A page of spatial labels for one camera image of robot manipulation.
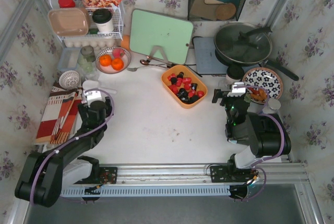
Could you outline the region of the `orange plastic storage basket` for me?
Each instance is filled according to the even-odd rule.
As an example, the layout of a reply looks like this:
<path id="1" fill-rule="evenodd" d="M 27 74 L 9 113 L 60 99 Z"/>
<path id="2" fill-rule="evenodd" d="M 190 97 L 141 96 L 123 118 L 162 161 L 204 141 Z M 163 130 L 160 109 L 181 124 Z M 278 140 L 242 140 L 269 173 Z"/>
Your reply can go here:
<path id="1" fill-rule="evenodd" d="M 197 83 L 198 84 L 198 88 L 196 90 L 196 95 L 198 91 L 203 91 L 205 93 L 205 95 L 200 98 L 198 101 L 196 101 L 193 104 L 185 104 L 183 103 L 178 97 L 177 94 L 174 94 L 170 89 L 169 86 L 172 85 L 171 81 L 168 80 L 168 76 L 171 75 L 172 73 L 174 73 L 177 75 L 183 72 L 184 73 L 184 77 L 190 77 L 192 79 L 192 83 Z M 199 102 L 203 101 L 203 99 L 206 97 L 206 95 L 208 94 L 208 89 L 206 87 L 206 85 L 195 75 L 195 73 L 193 71 L 191 71 L 188 67 L 184 66 L 184 65 L 175 65 L 171 68 L 169 68 L 166 72 L 164 72 L 161 76 L 161 81 L 162 84 L 164 86 L 164 88 L 168 91 L 168 93 L 180 104 L 181 107 L 185 108 L 185 109 L 190 109 L 193 108 L 195 105 L 197 105 Z M 178 93 L 180 89 L 184 89 L 184 84 L 182 83 L 180 87 L 178 88 Z"/>

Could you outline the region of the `clear blue rimmed container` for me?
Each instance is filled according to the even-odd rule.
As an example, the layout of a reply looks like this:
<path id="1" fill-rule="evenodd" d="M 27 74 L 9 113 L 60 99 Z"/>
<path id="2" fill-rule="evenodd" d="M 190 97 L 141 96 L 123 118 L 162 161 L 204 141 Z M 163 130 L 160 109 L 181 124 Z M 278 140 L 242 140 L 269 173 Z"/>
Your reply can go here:
<path id="1" fill-rule="evenodd" d="M 78 67 L 77 61 L 79 59 L 79 54 L 80 48 L 64 48 L 57 69 L 60 72 L 76 70 Z"/>

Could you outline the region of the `small cup black lid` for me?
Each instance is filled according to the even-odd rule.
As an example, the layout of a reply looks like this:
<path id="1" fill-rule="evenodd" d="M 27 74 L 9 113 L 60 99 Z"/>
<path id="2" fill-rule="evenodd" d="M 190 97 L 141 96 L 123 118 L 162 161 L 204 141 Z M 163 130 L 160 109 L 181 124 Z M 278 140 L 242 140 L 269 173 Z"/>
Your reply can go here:
<path id="1" fill-rule="evenodd" d="M 226 70 L 226 83 L 233 84 L 235 82 L 239 82 L 242 80 L 245 72 L 244 70 L 238 65 L 230 65 Z"/>

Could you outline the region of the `white strainer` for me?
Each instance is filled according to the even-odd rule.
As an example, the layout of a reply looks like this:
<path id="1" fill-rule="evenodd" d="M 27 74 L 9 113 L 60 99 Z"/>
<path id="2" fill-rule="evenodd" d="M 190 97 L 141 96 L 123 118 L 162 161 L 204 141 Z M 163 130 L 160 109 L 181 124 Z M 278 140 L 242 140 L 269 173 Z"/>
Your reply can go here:
<path id="1" fill-rule="evenodd" d="M 68 70 L 59 77 L 59 85 L 63 89 L 74 89 L 80 82 L 80 74 L 75 70 Z"/>

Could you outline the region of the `egg tray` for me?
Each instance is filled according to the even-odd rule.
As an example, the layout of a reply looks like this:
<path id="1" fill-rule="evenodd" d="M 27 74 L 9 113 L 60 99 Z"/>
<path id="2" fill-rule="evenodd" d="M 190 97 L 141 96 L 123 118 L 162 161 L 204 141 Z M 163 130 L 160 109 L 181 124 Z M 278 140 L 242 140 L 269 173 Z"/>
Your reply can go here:
<path id="1" fill-rule="evenodd" d="M 103 50 L 106 48 L 111 48 L 117 44 L 117 40 L 107 39 L 107 40 L 64 40 L 65 46 L 67 48 L 82 48 L 84 46 L 91 46 L 95 50 Z"/>

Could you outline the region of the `grey induction cooker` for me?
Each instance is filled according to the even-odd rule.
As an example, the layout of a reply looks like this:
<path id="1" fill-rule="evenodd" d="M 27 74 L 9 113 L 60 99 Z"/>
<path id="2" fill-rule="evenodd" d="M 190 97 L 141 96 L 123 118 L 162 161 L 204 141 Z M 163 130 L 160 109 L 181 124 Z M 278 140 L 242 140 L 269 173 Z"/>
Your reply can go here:
<path id="1" fill-rule="evenodd" d="M 197 73 L 200 75 L 226 75 L 227 66 L 216 57 L 213 37 L 198 37 L 192 39 L 195 51 Z"/>

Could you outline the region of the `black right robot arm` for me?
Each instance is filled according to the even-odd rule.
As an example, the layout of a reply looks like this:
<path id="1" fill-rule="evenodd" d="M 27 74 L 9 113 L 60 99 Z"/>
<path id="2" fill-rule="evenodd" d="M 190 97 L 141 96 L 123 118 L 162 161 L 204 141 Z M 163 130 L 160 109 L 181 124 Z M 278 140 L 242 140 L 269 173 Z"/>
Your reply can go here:
<path id="1" fill-rule="evenodd" d="M 248 112 L 249 103 L 245 95 L 215 89 L 212 103 L 220 105 L 226 112 L 225 135 L 230 142 L 245 145 L 246 149 L 233 154 L 228 165 L 234 170 L 244 170 L 267 160 L 288 155 L 291 140 L 278 114 Z"/>

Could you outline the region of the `white cup black lid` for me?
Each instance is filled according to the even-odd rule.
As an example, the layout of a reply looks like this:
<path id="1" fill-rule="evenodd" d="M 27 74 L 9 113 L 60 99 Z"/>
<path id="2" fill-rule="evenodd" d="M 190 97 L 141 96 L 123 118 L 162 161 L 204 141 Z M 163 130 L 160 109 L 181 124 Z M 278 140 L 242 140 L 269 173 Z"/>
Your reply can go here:
<path id="1" fill-rule="evenodd" d="M 102 33 L 113 32 L 114 26 L 112 21 L 112 13 L 105 8 L 97 9 L 92 14 L 92 20 Z"/>

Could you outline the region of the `beige plastic container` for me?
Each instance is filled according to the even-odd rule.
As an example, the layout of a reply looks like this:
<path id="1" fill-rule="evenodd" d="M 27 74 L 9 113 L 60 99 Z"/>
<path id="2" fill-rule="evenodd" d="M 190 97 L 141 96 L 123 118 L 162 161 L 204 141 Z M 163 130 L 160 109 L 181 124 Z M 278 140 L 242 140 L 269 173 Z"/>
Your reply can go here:
<path id="1" fill-rule="evenodd" d="M 51 27 L 59 37 L 79 37 L 88 34 L 90 18 L 85 8 L 52 9 L 48 13 Z"/>

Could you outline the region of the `red lidded jar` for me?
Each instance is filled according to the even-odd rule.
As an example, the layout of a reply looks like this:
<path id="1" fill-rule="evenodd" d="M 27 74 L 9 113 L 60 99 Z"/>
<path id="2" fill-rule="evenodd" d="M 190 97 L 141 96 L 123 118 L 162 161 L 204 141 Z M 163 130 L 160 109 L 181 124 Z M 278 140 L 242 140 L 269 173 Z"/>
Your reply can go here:
<path id="1" fill-rule="evenodd" d="M 74 0 L 58 0 L 60 8 L 74 8 L 76 7 Z"/>

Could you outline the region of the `red coffee capsule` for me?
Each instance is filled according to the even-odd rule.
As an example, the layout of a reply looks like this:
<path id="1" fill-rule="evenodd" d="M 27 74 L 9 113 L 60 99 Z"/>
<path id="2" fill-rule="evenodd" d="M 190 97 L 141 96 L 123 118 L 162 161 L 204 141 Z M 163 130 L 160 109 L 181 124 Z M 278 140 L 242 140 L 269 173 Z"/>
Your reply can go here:
<path id="1" fill-rule="evenodd" d="M 204 95 L 205 95 L 205 93 L 204 93 L 203 91 L 198 91 L 198 92 L 197 92 L 197 96 L 198 96 L 199 98 L 202 98 Z"/>
<path id="2" fill-rule="evenodd" d="M 176 85 L 170 85 L 169 89 L 174 93 L 177 94 L 178 93 L 178 88 Z"/>
<path id="3" fill-rule="evenodd" d="M 189 91 L 189 93 L 188 93 L 189 98 L 191 98 L 194 95 L 196 95 L 196 91 L 194 91 L 194 90 Z"/>
<path id="4" fill-rule="evenodd" d="M 185 84 L 184 89 L 185 90 L 191 90 L 191 84 L 190 83 Z"/>
<path id="5" fill-rule="evenodd" d="M 172 78 L 175 78 L 176 75 L 174 73 L 172 73 L 171 75 L 168 76 L 168 80 L 170 81 Z"/>
<path id="6" fill-rule="evenodd" d="M 177 87 L 180 87 L 181 84 L 182 84 L 182 82 L 183 82 L 183 79 L 182 79 L 182 78 L 177 78 L 177 81 L 176 81 L 175 85 L 176 85 Z"/>
<path id="7" fill-rule="evenodd" d="M 184 77 L 182 79 L 182 83 L 183 84 L 191 84 L 192 83 L 192 79 L 190 77 Z"/>

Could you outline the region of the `green cutting board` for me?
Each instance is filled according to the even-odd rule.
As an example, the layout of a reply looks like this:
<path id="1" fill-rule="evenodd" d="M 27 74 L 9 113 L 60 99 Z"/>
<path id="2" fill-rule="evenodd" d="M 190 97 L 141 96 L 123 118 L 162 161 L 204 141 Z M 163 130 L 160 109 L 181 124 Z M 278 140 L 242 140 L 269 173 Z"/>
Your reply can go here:
<path id="1" fill-rule="evenodd" d="M 184 64 L 194 26 L 191 22 L 135 9 L 132 13 L 129 48 L 131 51 Z"/>

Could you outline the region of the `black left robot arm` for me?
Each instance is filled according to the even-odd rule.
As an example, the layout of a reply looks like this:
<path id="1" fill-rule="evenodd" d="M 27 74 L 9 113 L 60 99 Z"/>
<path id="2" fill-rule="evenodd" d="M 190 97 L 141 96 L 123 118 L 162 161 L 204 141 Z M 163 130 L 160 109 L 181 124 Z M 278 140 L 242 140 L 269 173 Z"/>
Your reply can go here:
<path id="1" fill-rule="evenodd" d="M 49 151 L 28 155 L 15 187 L 16 198 L 53 206 L 62 191 L 65 167 L 101 141 L 114 114 L 114 101 L 107 96 L 104 101 L 79 104 L 78 111 L 82 124 L 71 139 Z"/>

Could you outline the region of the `black coffee capsule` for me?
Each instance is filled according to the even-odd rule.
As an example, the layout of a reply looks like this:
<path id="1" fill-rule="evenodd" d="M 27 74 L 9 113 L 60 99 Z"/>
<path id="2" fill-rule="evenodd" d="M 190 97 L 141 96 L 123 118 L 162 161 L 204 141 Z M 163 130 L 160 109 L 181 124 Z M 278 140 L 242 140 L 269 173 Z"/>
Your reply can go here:
<path id="1" fill-rule="evenodd" d="M 172 77 L 172 78 L 171 78 L 171 84 L 176 84 L 176 83 L 177 83 L 177 78 Z"/>
<path id="2" fill-rule="evenodd" d="M 183 98 L 183 95 L 182 95 L 182 94 L 180 94 L 180 93 L 178 93 L 178 94 L 177 94 L 177 97 L 178 97 L 180 100 L 182 100 L 182 98 Z"/>
<path id="3" fill-rule="evenodd" d="M 181 101 L 185 104 L 189 104 L 189 98 L 188 97 L 182 97 Z"/>
<path id="4" fill-rule="evenodd" d="M 179 93 L 183 95 L 183 97 L 188 97 L 188 92 L 185 89 L 180 89 Z"/>
<path id="5" fill-rule="evenodd" d="M 193 103 L 195 103 L 196 101 L 198 101 L 199 99 L 200 99 L 199 96 L 197 96 L 197 95 L 193 95 L 191 98 L 189 98 L 189 100 L 188 100 L 188 104 L 193 104 Z"/>
<path id="6" fill-rule="evenodd" d="M 183 79 L 183 77 L 184 77 L 184 73 L 183 73 L 183 72 L 180 72 L 180 73 L 177 75 L 177 78 L 181 78 L 181 79 Z"/>
<path id="7" fill-rule="evenodd" d="M 191 88 L 191 90 L 196 91 L 197 88 L 198 88 L 198 84 L 197 83 L 191 83 L 190 88 Z"/>

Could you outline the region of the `striped red cloth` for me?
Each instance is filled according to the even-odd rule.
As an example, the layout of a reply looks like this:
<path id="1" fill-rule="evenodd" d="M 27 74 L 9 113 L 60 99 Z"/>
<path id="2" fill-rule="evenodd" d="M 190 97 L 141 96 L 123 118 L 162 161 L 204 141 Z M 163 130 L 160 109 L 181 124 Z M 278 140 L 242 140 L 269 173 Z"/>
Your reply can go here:
<path id="1" fill-rule="evenodd" d="M 58 145 L 66 142 L 74 126 L 81 98 L 82 88 L 66 90 L 55 82 L 34 143 Z"/>

